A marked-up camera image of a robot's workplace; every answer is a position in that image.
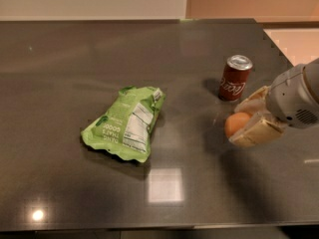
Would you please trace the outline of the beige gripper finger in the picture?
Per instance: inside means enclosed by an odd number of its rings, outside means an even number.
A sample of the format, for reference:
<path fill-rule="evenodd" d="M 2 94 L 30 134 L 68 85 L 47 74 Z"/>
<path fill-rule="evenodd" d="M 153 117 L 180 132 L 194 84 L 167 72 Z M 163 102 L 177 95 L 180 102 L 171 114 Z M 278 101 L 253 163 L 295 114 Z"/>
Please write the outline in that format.
<path fill-rule="evenodd" d="M 236 113 L 248 113 L 250 115 L 257 113 L 267 113 L 268 109 L 266 107 L 266 96 L 268 94 L 268 90 L 269 88 L 267 86 L 261 87 L 240 104 L 238 104 L 234 111 Z"/>
<path fill-rule="evenodd" d="M 240 147 L 256 146 L 280 138 L 286 128 L 287 123 L 272 114 L 256 113 L 229 141 Z"/>

